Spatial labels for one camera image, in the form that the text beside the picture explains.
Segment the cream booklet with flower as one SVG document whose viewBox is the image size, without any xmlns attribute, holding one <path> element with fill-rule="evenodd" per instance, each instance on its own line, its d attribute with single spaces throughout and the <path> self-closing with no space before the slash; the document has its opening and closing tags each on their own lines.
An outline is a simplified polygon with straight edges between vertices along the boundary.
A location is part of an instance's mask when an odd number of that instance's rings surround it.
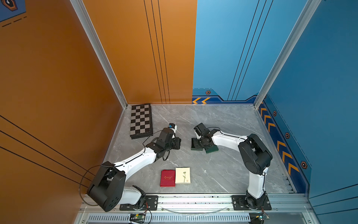
<svg viewBox="0 0 358 224">
<path fill-rule="evenodd" d="M 176 184 L 190 184 L 191 175 L 190 168 L 176 168 L 175 169 L 175 183 Z"/>
</svg>

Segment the green jewelry box lid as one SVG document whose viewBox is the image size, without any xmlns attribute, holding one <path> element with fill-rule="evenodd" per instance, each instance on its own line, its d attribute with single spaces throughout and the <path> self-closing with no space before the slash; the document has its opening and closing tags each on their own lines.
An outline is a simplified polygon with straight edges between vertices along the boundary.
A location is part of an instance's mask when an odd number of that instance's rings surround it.
<svg viewBox="0 0 358 224">
<path fill-rule="evenodd" d="M 210 154 L 210 153 L 219 151 L 219 149 L 216 145 L 211 145 L 211 146 L 205 147 L 205 151 L 206 151 L 206 154 Z"/>
</svg>

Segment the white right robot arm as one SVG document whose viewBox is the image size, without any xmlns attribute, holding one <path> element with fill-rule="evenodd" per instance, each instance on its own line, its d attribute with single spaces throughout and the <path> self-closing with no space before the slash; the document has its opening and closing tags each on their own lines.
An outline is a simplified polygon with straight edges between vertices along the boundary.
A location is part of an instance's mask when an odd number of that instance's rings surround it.
<svg viewBox="0 0 358 224">
<path fill-rule="evenodd" d="M 265 190 L 267 171 L 273 156 L 256 134 L 239 136 L 222 132 L 219 128 L 210 130 L 203 123 L 194 127 L 196 138 L 192 138 L 192 150 L 205 150 L 207 154 L 227 147 L 240 152 L 243 163 L 249 171 L 249 184 L 245 195 L 232 196 L 236 211 L 272 210 Z"/>
</svg>

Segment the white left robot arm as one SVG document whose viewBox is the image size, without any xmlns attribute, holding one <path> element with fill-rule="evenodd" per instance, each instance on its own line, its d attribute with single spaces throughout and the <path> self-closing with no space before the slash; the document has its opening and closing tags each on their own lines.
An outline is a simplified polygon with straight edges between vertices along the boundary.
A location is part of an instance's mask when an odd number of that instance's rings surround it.
<svg viewBox="0 0 358 224">
<path fill-rule="evenodd" d="M 116 163 L 106 161 L 101 164 L 87 189 L 87 195 L 105 212 L 113 210 L 118 204 L 144 208 L 146 193 L 135 185 L 126 187 L 125 183 L 145 166 L 169 155 L 172 149 L 180 149 L 181 139 L 176 136 L 176 131 L 177 126 L 170 123 L 139 153 Z"/>
</svg>

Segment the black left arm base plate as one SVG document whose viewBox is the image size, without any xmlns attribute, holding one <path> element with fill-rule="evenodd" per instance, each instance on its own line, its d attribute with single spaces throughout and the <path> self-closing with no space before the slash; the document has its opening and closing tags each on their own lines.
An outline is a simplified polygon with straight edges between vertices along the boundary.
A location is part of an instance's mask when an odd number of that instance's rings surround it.
<svg viewBox="0 0 358 224">
<path fill-rule="evenodd" d="M 119 210 L 120 211 L 146 211 L 147 209 L 149 209 L 150 211 L 156 211 L 157 208 L 158 208 L 158 196 L 149 195 L 149 196 L 145 196 L 144 203 L 142 206 L 121 204 Z"/>
</svg>

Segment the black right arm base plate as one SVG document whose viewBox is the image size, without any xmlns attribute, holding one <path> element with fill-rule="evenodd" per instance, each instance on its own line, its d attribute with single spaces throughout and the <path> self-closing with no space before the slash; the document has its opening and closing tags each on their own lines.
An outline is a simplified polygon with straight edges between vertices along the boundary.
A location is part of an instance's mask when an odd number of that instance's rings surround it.
<svg viewBox="0 0 358 224">
<path fill-rule="evenodd" d="M 264 193 L 259 199 L 250 195 L 233 195 L 231 196 L 233 208 L 235 211 L 271 211 L 271 203 L 268 195 Z"/>
</svg>

